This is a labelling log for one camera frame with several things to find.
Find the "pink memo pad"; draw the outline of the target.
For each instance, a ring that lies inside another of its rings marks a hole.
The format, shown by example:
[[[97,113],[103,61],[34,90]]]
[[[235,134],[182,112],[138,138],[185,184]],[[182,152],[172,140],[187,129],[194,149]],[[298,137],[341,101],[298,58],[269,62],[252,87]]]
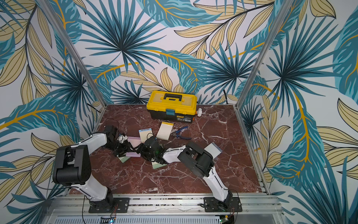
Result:
[[[131,143],[133,147],[137,147],[139,144],[141,144],[141,138],[140,137],[128,137],[128,142]],[[126,157],[140,157],[141,154],[138,154],[136,152],[127,152]]]

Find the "grey white memo pad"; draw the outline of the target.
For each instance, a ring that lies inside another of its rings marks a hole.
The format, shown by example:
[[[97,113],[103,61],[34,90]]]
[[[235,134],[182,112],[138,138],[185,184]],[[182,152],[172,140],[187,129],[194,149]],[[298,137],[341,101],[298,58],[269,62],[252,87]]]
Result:
[[[207,145],[204,150],[212,156],[213,160],[222,153],[222,150],[213,142]]]

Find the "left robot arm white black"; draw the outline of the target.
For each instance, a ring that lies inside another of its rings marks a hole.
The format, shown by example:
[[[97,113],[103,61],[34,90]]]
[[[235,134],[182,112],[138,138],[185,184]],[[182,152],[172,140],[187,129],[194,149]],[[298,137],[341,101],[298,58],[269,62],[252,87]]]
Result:
[[[56,150],[54,183],[81,192],[89,201],[89,213],[115,212],[126,205],[122,199],[115,199],[112,191],[92,174],[90,154],[101,147],[118,156],[125,155],[131,149],[131,144],[128,136],[118,133],[115,126],[106,126],[103,132],[96,132],[77,144]]]

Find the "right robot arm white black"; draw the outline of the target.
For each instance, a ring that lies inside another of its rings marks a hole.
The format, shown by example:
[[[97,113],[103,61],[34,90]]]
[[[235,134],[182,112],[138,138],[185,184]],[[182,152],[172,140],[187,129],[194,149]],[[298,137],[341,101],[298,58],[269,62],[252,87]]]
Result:
[[[228,209],[233,197],[232,192],[220,179],[213,161],[213,155],[193,141],[175,148],[163,148],[155,137],[134,148],[136,153],[150,162],[168,165],[183,163],[194,175],[202,178],[212,191],[214,202],[220,209]]]

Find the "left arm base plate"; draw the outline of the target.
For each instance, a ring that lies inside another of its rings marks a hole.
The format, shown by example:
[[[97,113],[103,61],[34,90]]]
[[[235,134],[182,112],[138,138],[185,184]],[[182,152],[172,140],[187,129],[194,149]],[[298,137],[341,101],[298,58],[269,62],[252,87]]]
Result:
[[[89,213],[127,213],[130,199],[128,197],[89,201]]]

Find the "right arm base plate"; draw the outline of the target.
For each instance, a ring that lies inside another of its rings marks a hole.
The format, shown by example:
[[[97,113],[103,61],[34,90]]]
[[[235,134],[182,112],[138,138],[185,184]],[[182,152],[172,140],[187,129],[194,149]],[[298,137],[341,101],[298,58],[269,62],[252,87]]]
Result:
[[[203,198],[205,212],[242,212],[242,206],[238,197],[231,198],[228,204],[221,202],[214,197]]]

